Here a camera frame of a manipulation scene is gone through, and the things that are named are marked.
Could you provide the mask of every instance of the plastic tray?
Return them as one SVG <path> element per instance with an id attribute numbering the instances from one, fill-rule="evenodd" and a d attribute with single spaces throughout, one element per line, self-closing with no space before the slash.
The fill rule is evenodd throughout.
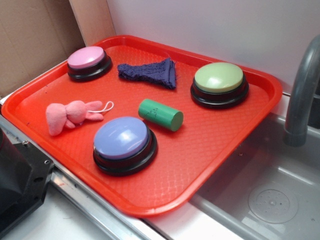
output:
<path id="1" fill-rule="evenodd" d="M 63 62 L 14 92 L 4 103 L 2 114 L 103 198 L 135 217 L 156 216 L 187 202 L 282 96 L 276 78 L 240 66 L 250 84 L 248 98 L 229 109 L 206 109 L 192 101 L 190 87 L 200 67 L 220 60 L 133 36 L 115 36 L 96 45 L 112 59 L 108 74 L 93 81 L 74 82 Z M 168 57 L 176 62 L 175 90 L 118 77 L 118 64 L 142 65 Z M 146 122 L 158 140 L 155 160 L 130 176 L 105 175 L 93 160 L 97 130 L 114 118 L 139 118 L 139 104 L 146 98 L 182 111 L 182 127 L 171 132 Z M 50 136 L 47 106 L 75 100 L 113 101 L 114 108 L 103 121 L 85 121 L 81 127 Z"/>

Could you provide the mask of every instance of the drain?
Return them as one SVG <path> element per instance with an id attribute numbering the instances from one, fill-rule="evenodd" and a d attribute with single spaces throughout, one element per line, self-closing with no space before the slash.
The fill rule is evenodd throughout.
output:
<path id="1" fill-rule="evenodd" d="M 296 196 L 276 183 L 261 185 L 253 189 L 248 203 L 255 216 L 271 224 L 288 222 L 298 211 Z"/>

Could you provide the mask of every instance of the gray faucet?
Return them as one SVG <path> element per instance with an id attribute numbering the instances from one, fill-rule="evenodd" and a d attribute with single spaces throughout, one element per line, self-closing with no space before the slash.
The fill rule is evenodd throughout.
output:
<path id="1" fill-rule="evenodd" d="M 308 125 L 316 127 L 320 124 L 319 79 L 320 35 L 306 49 L 293 84 L 283 135 L 284 143 L 289 146 L 303 146 Z"/>

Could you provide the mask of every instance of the pink bunny keychain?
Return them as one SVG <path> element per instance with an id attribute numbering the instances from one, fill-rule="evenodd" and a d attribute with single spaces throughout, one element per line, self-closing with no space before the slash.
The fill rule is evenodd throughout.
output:
<path id="1" fill-rule="evenodd" d="M 101 113 L 110 111 L 114 107 L 114 103 L 108 101 L 104 109 L 99 110 L 101 107 L 101 101 L 84 103 L 77 100 L 67 105 L 51 103 L 45 111 L 50 135 L 59 135 L 63 128 L 74 129 L 76 125 L 82 124 L 85 120 L 102 121 L 104 116 Z"/>

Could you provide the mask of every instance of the brown cardboard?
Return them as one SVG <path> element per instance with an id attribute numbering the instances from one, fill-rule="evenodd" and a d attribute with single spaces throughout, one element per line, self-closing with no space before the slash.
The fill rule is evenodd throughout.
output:
<path id="1" fill-rule="evenodd" d="M 85 46 L 68 0 L 0 1 L 0 98 Z"/>
<path id="2" fill-rule="evenodd" d="M 70 0 L 70 4 L 87 46 L 116 34 L 106 0 Z"/>

